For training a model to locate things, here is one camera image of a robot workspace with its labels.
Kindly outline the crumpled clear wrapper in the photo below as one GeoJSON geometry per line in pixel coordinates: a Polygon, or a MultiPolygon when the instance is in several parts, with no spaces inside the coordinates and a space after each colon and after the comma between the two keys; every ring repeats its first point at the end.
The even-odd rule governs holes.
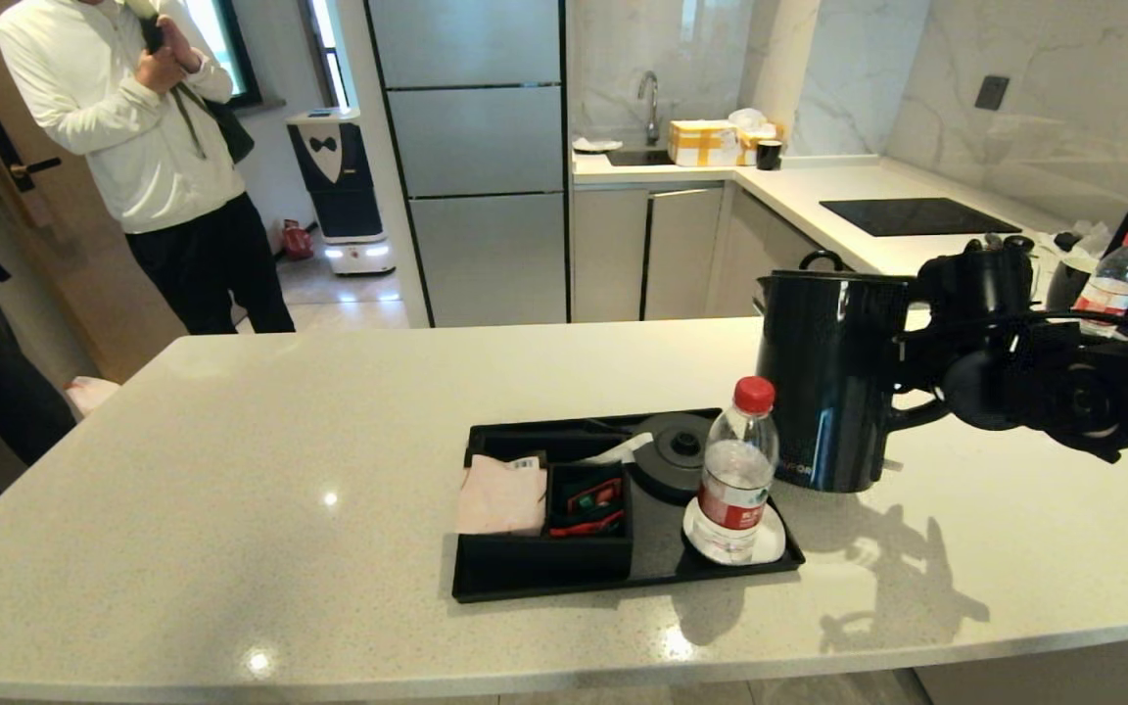
{"type": "Polygon", "coordinates": [[[1113,231],[1104,222],[1077,220],[1069,229],[1054,235],[1054,247],[1069,259],[1100,259],[1113,231]]]}

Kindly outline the black induction cooktop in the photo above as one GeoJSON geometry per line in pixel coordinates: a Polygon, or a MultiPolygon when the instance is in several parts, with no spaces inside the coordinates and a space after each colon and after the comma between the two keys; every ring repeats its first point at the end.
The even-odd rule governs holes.
{"type": "Polygon", "coordinates": [[[952,199],[820,201],[825,210],[876,238],[940,235],[1016,235],[1021,228],[952,199]]]}

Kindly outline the black shoulder bag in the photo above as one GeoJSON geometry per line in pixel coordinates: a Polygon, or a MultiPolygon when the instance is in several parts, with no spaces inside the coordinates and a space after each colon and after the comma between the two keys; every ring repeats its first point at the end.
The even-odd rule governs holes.
{"type": "MultiPolygon", "coordinates": [[[[158,26],[160,14],[153,12],[151,5],[146,5],[146,10],[133,9],[131,12],[135,15],[140,30],[142,30],[147,52],[152,55],[160,52],[165,41],[164,30],[158,26]]],[[[214,121],[220,135],[222,135],[224,148],[227,148],[235,165],[252,155],[255,147],[255,139],[243,126],[241,121],[233,115],[231,107],[228,107],[223,103],[200,97],[199,94],[193,92],[185,83],[176,83],[170,92],[201,158],[206,158],[208,153],[205,147],[201,144],[197,127],[194,126],[194,121],[191,118],[190,106],[201,108],[208,117],[214,121]]]]}

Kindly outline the dark framed window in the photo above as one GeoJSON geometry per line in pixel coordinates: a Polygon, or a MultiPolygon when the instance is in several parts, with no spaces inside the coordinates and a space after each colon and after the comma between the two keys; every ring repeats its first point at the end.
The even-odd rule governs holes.
{"type": "Polygon", "coordinates": [[[259,106],[259,81],[252,67],[243,28],[233,8],[233,0],[182,0],[185,9],[208,43],[211,58],[231,74],[233,109],[259,106]]]}

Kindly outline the white kitchen cabinet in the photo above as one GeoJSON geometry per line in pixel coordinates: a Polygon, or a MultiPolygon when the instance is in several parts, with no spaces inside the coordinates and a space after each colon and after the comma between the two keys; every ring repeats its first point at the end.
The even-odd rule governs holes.
{"type": "Polygon", "coordinates": [[[574,321],[756,315],[758,277],[820,249],[869,268],[721,182],[579,187],[572,247],[574,321]]]}

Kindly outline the person in black trousers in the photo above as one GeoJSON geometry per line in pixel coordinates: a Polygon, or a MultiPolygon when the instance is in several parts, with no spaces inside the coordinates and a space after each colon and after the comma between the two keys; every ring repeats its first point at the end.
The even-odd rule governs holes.
{"type": "Polygon", "coordinates": [[[191,335],[294,333],[267,231],[212,107],[233,79],[184,0],[18,0],[0,52],[30,117],[82,156],[129,252],[191,335]]]}

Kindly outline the dark framed glass door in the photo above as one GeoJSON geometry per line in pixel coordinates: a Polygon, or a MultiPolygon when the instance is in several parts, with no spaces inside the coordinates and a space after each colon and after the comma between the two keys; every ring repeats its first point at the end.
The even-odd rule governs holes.
{"type": "Polygon", "coordinates": [[[328,106],[349,109],[351,99],[349,86],[345,83],[342,71],[337,32],[333,27],[331,18],[331,0],[302,1],[305,1],[305,8],[309,16],[310,30],[312,30],[314,44],[316,44],[317,65],[319,74],[321,74],[321,83],[325,85],[328,106]]]}

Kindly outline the pink black tea packet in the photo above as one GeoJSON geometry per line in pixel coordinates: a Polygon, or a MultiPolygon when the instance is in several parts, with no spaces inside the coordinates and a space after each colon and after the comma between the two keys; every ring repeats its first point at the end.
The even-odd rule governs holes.
{"type": "Polygon", "coordinates": [[[458,492],[455,530],[461,535],[540,534],[547,478],[545,464],[536,455],[500,460],[474,453],[458,492]]]}

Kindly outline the white round coaster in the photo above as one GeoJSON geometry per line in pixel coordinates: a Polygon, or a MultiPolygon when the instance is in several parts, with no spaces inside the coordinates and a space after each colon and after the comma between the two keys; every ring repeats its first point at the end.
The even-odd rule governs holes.
{"type": "Polygon", "coordinates": [[[681,527],[691,547],[716,565],[770,565],[779,561],[788,548],[786,523],[772,503],[765,505],[761,521],[756,525],[749,541],[740,544],[735,550],[734,532],[724,535],[721,528],[711,523],[702,512],[697,497],[686,505],[681,527]]]}

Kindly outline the cardboard box yellow tape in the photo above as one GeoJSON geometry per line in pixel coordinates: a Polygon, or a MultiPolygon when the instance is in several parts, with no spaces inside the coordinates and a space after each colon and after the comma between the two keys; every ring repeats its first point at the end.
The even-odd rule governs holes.
{"type": "Polygon", "coordinates": [[[735,166],[743,148],[728,120],[673,120],[668,155],[677,166],[735,166]]]}

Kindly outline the white service robot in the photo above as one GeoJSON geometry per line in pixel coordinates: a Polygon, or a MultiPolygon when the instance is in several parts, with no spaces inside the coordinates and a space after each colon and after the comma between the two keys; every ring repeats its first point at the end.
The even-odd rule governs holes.
{"type": "Polygon", "coordinates": [[[356,109],[312,109],[287,117],[305,188],[337,276],[386,275],[396,268],[384,231],[356,109]]]}

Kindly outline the clear water bottle red cap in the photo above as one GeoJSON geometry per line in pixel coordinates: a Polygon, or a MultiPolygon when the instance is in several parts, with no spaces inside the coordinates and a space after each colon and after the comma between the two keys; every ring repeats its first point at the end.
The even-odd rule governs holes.
{"type": "Polygon", "coordinates": [[[730,406],[713,421],[704,443],[695,493],[698,512],[685,534],[702,556],[719,565],[748,565],[754,559],[779,453],[772,418],[775,400],[770,380],[739,379],[730,406]]]}
{"type": "Polygon", "coordinates": [[[1114,316],[1123,316],[1128,311],[1128,231],[1123,235],[1122,245],[1098,263],[1073,308],[1074,311],[1114,316]]]}

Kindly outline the black electric kettle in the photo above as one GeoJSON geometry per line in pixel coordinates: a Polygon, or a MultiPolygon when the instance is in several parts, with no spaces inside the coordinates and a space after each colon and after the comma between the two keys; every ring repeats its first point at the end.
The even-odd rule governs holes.
{"type": "Polygon", "coordinates": [[[890,433],[948,414],[937,399],[892,405],[914,277],[775,268],[758,282],[756,373],[775,388],[775,477],[823,493],[867,491],[882,476],[890,433]]]}

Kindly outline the chrome faucet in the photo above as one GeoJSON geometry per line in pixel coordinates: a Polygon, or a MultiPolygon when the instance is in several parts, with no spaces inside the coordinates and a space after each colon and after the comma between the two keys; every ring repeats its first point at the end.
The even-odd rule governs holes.
{"type": "Polygon", "coordinates": [[[655,147],[661,139],[661,124],[659,124],[659,79],[654,70],[647,69],[641,74],[636,97],[645,104],[646,108],[645,144],[655,147]]]}

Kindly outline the black serving tray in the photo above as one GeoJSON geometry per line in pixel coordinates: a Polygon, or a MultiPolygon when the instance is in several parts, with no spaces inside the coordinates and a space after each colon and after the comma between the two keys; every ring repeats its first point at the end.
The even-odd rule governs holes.
{"type": "MultiPolygon", "coordinates": [[[[716,407],[702,407],[702,409],[680,409],[673,412],[694,412],[694,414],[706,416],[706,418],[711,418],[712,421],[716,420],[720,415],[720,409],[716,409],[716,407]]],[[[623,442],[623,444],[618,447],[618,450],[631,453],[632,461],[626,467],[627,470],[631,472],[633,468],[633,451],[652,441],[652,437],[649,437],[649,434],[636,437],[635,433],[633,433],[633,429],[638,425],[640,421],[643,421],[653,414],[659,414],[659,412],[644,412],[644,414],[635,415],[598,416],[598,418],[563,418],[550,421],[554,421],[556,424],[567,424],[569,428],[573,428],[573,425],[581,425],[587,423],[587,421],[590,421],[590,423],[598,424],[599,428],[610,428],[615,433],[628,434],[631,440],[623,442]]],[[[505,424],[545,424],[550,423],[550,421],[520,421],[520,423],[476,425],[476,428],[490,428],[490,425],[505,424]]],[[[622,585],[618,587],[593,590],[650,588],[681,584],[682,582],[755,576],[763,575],[763,573],[795,572],[803,565],[803,562],[805,562],[805,554],[801,550],[795,536],[793,536],[791,530],[788,530],[788,523],[784,521],[788,531],[788,548],[786,549],[786,554],[784,554],[779,561],[770,563],[770,565],[716,565],[716,563],[704,558],[702,554],[695,550],[688,540],[686,540],[682,534],[682,514],[686,510],[686,505],[676,506],[673,504],[664,503],[664,501],[659,501],[647,492],[640,490],[636,483],[635,485],[635,548],[633,554],[631,579],[623,582],[622,585]]],[[[453,598],[456,554],[451,588],[451,594],[453,598]]],[[[588,591],[578,590],[578,592],[544,596],[563,596],[579,592],[588,591]]],[[[511,599],[530,597],[538,596],[515,596],[511,599]]],[[[492,601],[501,601],[501,599],[492,599],[492,601]]],[[[470,605],[492,601],[457,602],[461,605],[470,605]]]]}

